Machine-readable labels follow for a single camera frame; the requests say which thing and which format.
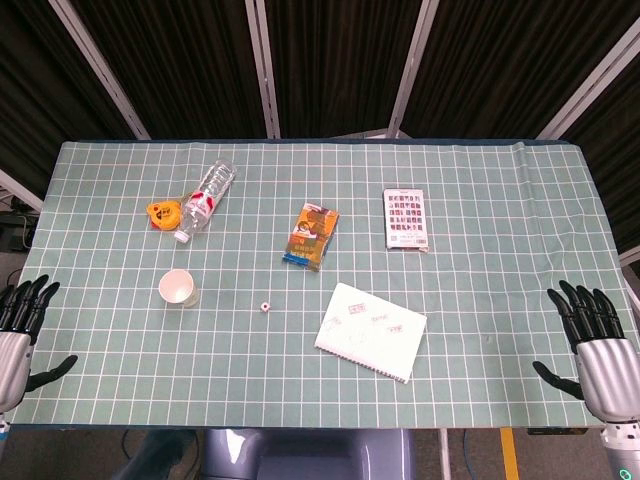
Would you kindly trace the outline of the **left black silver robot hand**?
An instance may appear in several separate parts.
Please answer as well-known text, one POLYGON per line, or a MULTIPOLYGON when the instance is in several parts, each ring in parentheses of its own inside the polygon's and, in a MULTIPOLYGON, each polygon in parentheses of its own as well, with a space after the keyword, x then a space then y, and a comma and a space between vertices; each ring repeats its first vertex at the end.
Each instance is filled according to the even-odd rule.
POLYGON ((69 355, 55 368, 34 374, 31 362, 46 310, 60 287, 42 275, 0 291, 0 415, 17 407, 26 393, 66 375, 78 360, 69 355))

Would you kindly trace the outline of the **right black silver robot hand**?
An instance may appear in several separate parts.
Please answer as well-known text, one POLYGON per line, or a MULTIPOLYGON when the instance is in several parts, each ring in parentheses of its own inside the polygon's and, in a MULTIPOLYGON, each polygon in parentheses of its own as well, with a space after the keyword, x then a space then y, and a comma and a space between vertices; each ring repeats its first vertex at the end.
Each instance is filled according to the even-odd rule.
POLYGON ((551 387, 577 400, 604 423, 640 422, 640 352, 625 336, 614 304, 603 291, 565 280, 547 294, 555 305, 574 356, 578 378, 553 373, 543 362, 532 366, 551 387))

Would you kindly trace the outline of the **white paper cup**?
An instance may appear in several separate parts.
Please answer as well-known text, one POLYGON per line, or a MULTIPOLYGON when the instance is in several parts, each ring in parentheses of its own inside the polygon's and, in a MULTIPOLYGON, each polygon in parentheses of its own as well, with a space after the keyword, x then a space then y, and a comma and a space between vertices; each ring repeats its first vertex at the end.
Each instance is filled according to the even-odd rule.
POLYGON ((184 269, 172 269, 159 281, 161 297, 169 304, 192 307, 199 300, 199 290, 192 275, 184 269))

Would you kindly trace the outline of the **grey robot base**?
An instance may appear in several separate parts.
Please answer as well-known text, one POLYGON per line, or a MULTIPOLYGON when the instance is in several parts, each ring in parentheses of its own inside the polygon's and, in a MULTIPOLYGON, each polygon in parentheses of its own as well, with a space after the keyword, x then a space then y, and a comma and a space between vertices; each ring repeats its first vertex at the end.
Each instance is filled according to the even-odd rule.
POLYGON ((415 480, 411 432, 375 428, 209 429, 199 480, 415 480))

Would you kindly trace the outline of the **green grid tablecloth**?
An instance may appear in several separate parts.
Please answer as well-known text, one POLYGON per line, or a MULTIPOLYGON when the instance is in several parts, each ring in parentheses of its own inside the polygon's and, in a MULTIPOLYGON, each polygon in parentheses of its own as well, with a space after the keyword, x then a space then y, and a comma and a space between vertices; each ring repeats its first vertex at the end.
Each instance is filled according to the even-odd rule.
POLYGON ((61 147, 22 278, 60 283, 19 425, 587 426, 534 361, 574 377, 547 295, 603 290, 636 330, 608 219, 569 143, 74 143, 61 147), (237 173, 189 242, 146 207, 182 205, 219 159, 237 173), (424 193, 429 251, 387 249, 383 191, 424 193), (283 260, 305 203, 340 214, 319 272, 283 260), (158 290, 172 269, 192 307, 158 290), (314 346, 339 283, 427 318, 403 384, 314 346), (268 312, 261 304, 268 302, 268 312))

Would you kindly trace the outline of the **white table leg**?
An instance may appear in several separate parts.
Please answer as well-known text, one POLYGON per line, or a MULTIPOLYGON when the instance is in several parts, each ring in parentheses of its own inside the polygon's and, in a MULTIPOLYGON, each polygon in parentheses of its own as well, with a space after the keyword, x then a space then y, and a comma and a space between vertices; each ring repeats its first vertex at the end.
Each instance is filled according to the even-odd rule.
POLYGON ((449 442, 448 442, 448 431, 446 428, 440 428, 438 430, 438 438, 439 438, 439 458, 440 458, 440 466, 441 466, 441 479, 442 480, 451 480, 451 468, 450 468, 450 454, 449 454, 449 442))

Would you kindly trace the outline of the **black pleated partition panel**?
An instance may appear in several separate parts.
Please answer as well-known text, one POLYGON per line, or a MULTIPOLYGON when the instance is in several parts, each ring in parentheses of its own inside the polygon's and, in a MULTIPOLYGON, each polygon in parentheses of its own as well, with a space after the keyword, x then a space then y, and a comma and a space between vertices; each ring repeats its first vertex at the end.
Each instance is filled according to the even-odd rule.
POLYGON ((400 126, 534 138, 640 17, 640 0, 440 0, 400 126))
POLYGON ((579 146, 617 250, 640 245, 640 54, 563 135, 579 146))
POLYGON ((390 123, 422 0, 265 0, 280 132, 390 123))
POLYGON ((266 138, 245 0, 71 3, 151 138, 266 138))
POLYGON ((0 0, 0 169, 44 198, 64 142, 133 137, 48 0, 0 0))

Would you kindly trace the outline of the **white spiral notebook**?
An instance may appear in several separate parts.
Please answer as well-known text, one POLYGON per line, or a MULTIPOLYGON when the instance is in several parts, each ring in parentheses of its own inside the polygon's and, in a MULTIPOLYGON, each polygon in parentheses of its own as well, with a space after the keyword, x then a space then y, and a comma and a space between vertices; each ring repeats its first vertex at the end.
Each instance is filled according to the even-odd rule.
POLYGON ((406 384, 426 321, 422 314, 339 283, 314 346, 406 384))

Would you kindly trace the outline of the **clear plastic water bottle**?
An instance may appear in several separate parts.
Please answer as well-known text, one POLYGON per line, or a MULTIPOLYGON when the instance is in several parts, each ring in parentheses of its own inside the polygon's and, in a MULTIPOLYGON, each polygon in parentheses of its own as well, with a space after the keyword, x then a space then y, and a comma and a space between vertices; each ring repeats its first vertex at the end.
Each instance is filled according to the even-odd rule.
POLYGON ((207 226, 236 173, 235 165, 223 158, 219 158, 207 171, 199 186, 182 205, 180 224, 174 233, 178 242, 189 242, 207 226))

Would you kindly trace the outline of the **red patterned card box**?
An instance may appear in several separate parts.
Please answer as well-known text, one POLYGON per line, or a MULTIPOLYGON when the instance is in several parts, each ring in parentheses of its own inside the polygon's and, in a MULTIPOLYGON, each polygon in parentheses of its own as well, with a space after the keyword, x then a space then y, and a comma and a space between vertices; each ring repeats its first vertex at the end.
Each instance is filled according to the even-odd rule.
POLYGON ((387 249, 429 251, 422 190, 387 188, 383 208, 387 249))

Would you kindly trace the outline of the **orange blue card box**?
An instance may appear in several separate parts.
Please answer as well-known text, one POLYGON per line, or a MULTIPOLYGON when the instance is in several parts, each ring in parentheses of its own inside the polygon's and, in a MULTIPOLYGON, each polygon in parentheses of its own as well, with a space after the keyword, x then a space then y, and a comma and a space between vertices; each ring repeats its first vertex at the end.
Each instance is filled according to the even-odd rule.
POLYGON ((305 203, 289 236, 283 260, 319 272, 340 214, 305 203))

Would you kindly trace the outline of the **white partition frame post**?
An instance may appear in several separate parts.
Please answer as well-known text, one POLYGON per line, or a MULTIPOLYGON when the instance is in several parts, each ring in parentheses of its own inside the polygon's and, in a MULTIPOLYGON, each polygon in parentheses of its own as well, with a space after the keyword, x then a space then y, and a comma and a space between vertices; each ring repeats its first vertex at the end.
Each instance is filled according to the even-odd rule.
POLYGON ((149 141, 151 139, 149 132, 70 0, 48 0, 48 3, 135 138, 149 141))
POLYGON ((536 139, 559 140, 639 54, 640 16, 587 75, 536 139))
POLYGON ((439 3, 440 0, 422 0, 421 2, 419 15, 386 131, 387 138, 399 137, 400 126, 404 119, 409 98, 420 69, 439 3))
POLYGON ((258 86, 269 139, 280 139, 275 77, 268 32, 265 0, 245 0, 245 8, 252 43, 258 86))
POLYGON ((0 187, 5 188, 9 193, 18 197, 33 210, 37 212, 42 211, 43 200, 2 169, 0 169, 0 187))

